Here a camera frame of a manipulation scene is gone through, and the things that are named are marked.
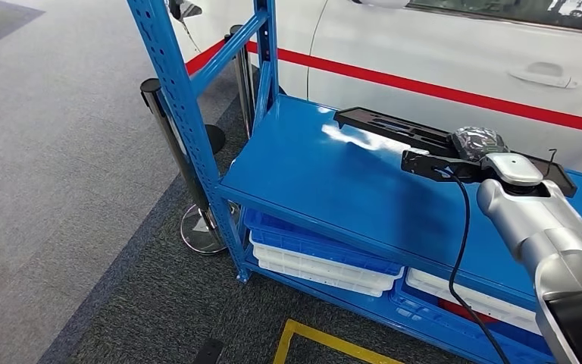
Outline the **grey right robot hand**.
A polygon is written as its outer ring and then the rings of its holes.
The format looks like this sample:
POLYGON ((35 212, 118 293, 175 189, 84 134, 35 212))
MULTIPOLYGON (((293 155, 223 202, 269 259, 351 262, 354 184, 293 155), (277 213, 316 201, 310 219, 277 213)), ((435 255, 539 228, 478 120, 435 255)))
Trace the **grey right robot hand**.
POLYGON ((451 133, 450 140, 460 159, 470 162, 478 162, 490 153, 510 152, 504 139, 486 127, 461 127, 451 133))

